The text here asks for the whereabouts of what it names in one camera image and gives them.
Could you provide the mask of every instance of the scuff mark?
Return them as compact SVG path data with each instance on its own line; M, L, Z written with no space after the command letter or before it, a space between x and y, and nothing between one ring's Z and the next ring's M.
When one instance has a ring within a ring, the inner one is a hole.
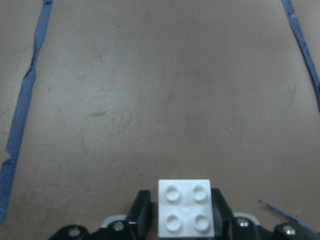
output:
M144 138L141 138L140 139L140 142L144 142L145 140L147 140L148 139L148 137L146 136L146 137L144 137Z
M10 108L6 108L4 111L1 112L0 117L2 117L3 115L6 115L7 113L9 113Z
M234 136L221 124L218 125L219 128L221 129L222 133L224 133L227 137L231 138L234 142L236 142Z
M171 90L168 94L168 96L165 99L166 103L170 103L172 101L172 99L174 98L175 95L175 91Z
M89 96L88 94L85 95L84 98L82 98L82 99L79 101L79 104L82 103L88 96Z
M117 131L107 134L108 137L117 137L121 135L129 127L131 122L132 122L132 115L130 115L130 118L127 121L123 121L123 123L119 124L119 128Z
M66 204L68 204L71 200L73 200L74 198L78 197L80 194L82 193L82 191L77 192L76 194L68 197L66 200L64 200L62 203L57 204L57 207L62 207Z
M297 86L294 85L293 91L292 91L292 96L295 96L295 95L296 95L296 92L297 92Z
M59 113L60 113L60 116L61 116L62 121L63 121L63 125L64 125L64 127L66 127L65 117L64 117L64 115L63 115L63 113L62 113L62 111L61 111L61 108L60 108L60 105L59 105L59 104L58 104L58 109L59 109Z
M125 179L126 175L122 174L119 176L113 176L110 180L119 180L119 179Z
M88 117L103 117L107 115L107 112L106 111L95 111L95 112L92 112Z

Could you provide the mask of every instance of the blue painter's tape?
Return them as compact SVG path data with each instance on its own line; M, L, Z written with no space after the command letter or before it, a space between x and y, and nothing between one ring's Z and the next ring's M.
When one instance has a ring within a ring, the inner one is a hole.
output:
M32 87L36 80L36 65L40 48L45 41L53 0L44 0L34 32L33 56L30 67L23 77L20 94L11 123L6 152L10 159L2 164L0 171L0 224L5 222L10 193L15 177L21 142L24 135Z
M290 27L293 31L293 34L296 38L296 41L299 44L301 53L303 55L304 61L306 63L308 72L310 74L310 77L312 79L312 83L314 86L314 91L316 94L316 98L318 101L318 107L320 110L320 81L319 81L319 77L318 74L316 72L316 68L314 66L314 63L311 59L311 55L310 52L308 50L308 46L306 44L304 35L302 33L302 29L300 27L299 21L298 19L293 15L295 12L294 6L291 3L291 0L281 0L283 7L284 7L284 11L286 14L286 17L289 21Z

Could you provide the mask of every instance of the blue tape fragment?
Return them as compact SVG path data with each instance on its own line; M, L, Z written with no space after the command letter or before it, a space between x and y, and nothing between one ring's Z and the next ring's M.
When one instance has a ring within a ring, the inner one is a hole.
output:
M301 53L303 55L304 61L306 63L306 67L308 69L308 72L310 74L310 77L312 79L314 91L316 94L316 98L318 101L318 108L320 110L320 81L318 74L316 72L316 68L314 66L314 63L311 59L310 52L308 50L307 43L305 41L305 37L302 33L301 26L299 24L298 19L293 15L295 13L294 6L291 3L291 0L281 0L284 11L286 14L286 17L289 21L290 27L293 31L293 34L295 36L296 41L298 42L298 45L300 47Z
M286 219L298 224L299 226L301 226L302 228L304 228L305 230L309 231L310 233L320 237L320 234L313 231L310 227L308 227L307 225L305 225L304 223L302 223L301 221L299 221L298 219L296 219L295 217L285 213L284 211L280 210L279 208L270 205L269 203L265 203L264 204L267 208L275 211L276 213L280 214L281 216L285 217Z
M0 171L0 224L5 222L10 193L15 177L21 142L24 135L32 87L36 80L36 65L40 48L45 41L53 0L43 0L41 13L34 32L33 56L30 67L23 77L21 90L16 103L11 129L5 151L10 159L6 160Z

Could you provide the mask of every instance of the screw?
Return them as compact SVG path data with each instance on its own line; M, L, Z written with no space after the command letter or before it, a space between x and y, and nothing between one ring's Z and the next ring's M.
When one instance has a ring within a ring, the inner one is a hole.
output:
M121 231L122 229L124 229L125 228L125 225L123 224L123 222L122 221L116 221L113 225L112 225L112 227L113 227L113 230L115 230L115 231Z
M69 229L69 237L74 238L81 234L81 231L78 227L72 227Z
M290 225L283 226L283 231L287 235L296 235L296 230Z
M242 227L242 228L246 228L246 227L249 226L249 221L247 219L245 219L245 218L242 218L242 217L238 218L236 220L236 223L239 224L239 226Z

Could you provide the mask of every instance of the black plastic piece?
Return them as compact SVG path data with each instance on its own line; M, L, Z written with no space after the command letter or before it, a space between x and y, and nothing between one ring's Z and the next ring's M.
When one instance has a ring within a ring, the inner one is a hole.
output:
M273 233L271 231L265 230L262 226L256 226L256 229L261 240L273 239Z
M49 240L145 240L150 222L150 191L141 190L125 220L111 222L106 228L100 228L92 234L80 225L65 226Z
M229 222L234 215L224 196L218 188L211 188L212 211L215 238L222 238L228 234Z
M259 232L257 226L249 219L246 219L248 226L241 226L237 220L246 218L234 218L230 222L230 239L231 240L258 240Z
M141 190L125 220L130 224L137 240L144 240L151 222L151 194L149 190Z
M295 234L287 234L285 226L290 226L294 229ZM290 222L277 225L273 231L273 240L320 240L320 237L306 230L300 225Z

